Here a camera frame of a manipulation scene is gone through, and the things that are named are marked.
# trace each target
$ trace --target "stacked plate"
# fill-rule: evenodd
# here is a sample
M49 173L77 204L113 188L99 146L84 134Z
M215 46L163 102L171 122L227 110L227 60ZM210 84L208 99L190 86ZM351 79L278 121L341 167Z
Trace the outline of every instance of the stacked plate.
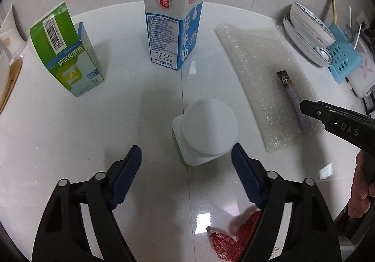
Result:
M284 27L295 45L314 63L329 67L332 56L327 47L335 42L328 27L303 5L294 2Z

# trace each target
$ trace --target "wall outlet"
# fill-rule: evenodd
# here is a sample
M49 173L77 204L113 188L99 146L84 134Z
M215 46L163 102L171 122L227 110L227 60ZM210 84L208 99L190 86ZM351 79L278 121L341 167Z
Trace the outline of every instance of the wall outlet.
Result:
M357 21L358 25L360 25L362 22L364 22L366 24L366 26L364 28L362 27L362 29L368 29L370 27L370 21L367 18L364 11L361 11L361 13L357 17L356 21Z

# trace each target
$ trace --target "blue and white milk carton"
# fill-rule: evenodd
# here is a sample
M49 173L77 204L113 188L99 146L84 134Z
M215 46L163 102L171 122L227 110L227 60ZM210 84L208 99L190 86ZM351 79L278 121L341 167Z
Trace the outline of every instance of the blue and white milk carton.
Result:
M178 70L193 50L203 0L144 0L151 61Z

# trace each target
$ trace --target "white plastic container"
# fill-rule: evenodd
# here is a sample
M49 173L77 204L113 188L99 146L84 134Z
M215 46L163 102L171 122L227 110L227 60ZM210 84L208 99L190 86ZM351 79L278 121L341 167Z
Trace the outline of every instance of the white plastic container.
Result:
M20 53L26 46L26 42L19 35L16 23L14 22L13 4L11 4L11 8L0 27L0 39L11 53L12 62L18 59Z
M9 78L9 57L10 54L6 50L6 47L0 42L0 106L4 102L5 96L8 92L9 84L11 82Z
M222 101L201 99L172 122L172 136L181 163L198 166L229 151L237 140L237 117Z

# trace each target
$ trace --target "human hand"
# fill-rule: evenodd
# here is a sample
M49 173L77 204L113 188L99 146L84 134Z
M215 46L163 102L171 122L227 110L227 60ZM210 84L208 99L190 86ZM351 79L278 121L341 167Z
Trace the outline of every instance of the human hand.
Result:
M352 218L360 218L370 209L368 194L375 196L375 182L370 186L367 184L363 171L364 162L364 151L361 150L356 157L357 166L351 187L351 198L348 202L348 214Z

